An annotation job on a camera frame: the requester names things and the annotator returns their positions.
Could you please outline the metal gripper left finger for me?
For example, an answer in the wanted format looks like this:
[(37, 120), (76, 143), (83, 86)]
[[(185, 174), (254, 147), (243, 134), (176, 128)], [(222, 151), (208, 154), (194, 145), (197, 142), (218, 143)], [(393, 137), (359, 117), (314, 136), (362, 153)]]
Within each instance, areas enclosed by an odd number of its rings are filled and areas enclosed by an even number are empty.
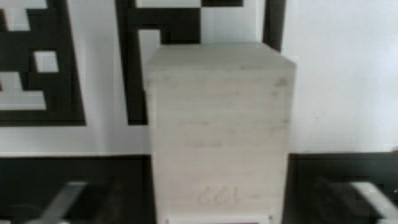
[(62, 224), (64, 216), (83, 192), (85, 186), (85, 182), (67, 182), (64, 184), (41, 217), (32, 221), (32, 224)]

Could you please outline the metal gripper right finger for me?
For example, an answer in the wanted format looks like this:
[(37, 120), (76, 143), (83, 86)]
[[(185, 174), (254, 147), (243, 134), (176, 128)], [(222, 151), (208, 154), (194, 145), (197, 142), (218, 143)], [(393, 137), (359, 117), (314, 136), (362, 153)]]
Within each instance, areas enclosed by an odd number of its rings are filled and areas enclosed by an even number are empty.
[(380, 214), (377, 224), (398, 224), (398, 206), (391, 202), (375, 184), (369, 182), (352, 182), (350, 185)]

